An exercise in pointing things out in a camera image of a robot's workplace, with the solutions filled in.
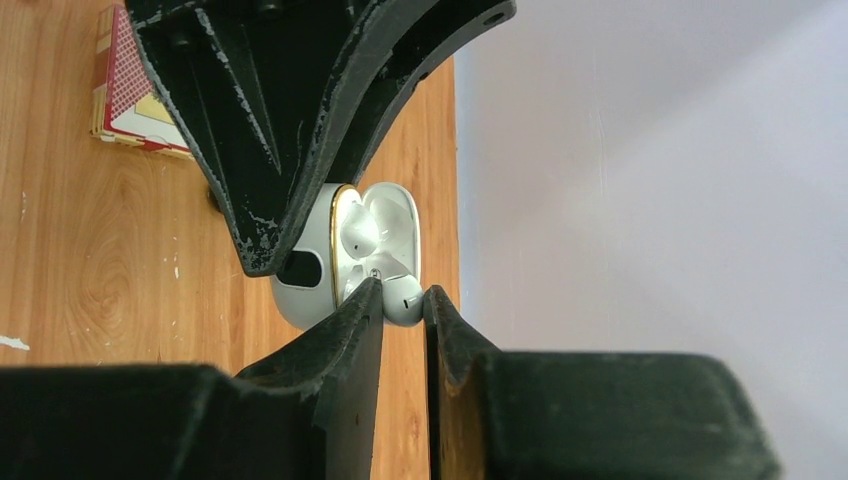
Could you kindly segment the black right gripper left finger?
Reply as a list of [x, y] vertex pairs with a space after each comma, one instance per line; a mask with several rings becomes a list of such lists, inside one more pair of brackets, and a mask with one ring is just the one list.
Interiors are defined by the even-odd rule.
[[366, 479], [383, 337], [364, 281], [281, 349], [206, 364], [1, 372], [5, 479]]

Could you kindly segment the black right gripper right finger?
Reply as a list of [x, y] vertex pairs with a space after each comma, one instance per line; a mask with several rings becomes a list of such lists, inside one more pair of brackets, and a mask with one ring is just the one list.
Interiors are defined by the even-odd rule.
[[778, 479], [745, 389], [705, 355], [498, 348], [424, 297], [434, 479]]

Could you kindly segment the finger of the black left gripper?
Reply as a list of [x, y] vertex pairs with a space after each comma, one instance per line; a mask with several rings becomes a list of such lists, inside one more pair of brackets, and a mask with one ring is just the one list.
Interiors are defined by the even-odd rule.
[[129, 1], [144, 69], [244, 273], [269, 276], [329, 179], [355, 182], [405, 103], [391, 72], [429, 1]]
[[437, 1], [398, 40], [344, 136], [344, 181], [357, 184], [417, 85], [476, 37], [510, 20], [514, 1]]

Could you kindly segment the white earbud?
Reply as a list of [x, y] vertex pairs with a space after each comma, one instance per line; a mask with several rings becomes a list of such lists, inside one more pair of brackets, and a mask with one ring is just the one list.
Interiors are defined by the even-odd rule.
[[423, 297], [421, 284], [412, 274], [397, 275], [382, 281], [383, 315], [393, 325], [417, 325], [423, 318]]

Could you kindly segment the white earbud charging case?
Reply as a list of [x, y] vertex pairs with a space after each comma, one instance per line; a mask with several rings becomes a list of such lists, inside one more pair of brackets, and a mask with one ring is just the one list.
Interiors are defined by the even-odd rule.
[[421, 229], [403, 186], [380, 182], [320, 190], [303, 233], [270, 279], [276, 307], [299, 330], [335, 312], [367, 278], [412, 274], [421, 284]]

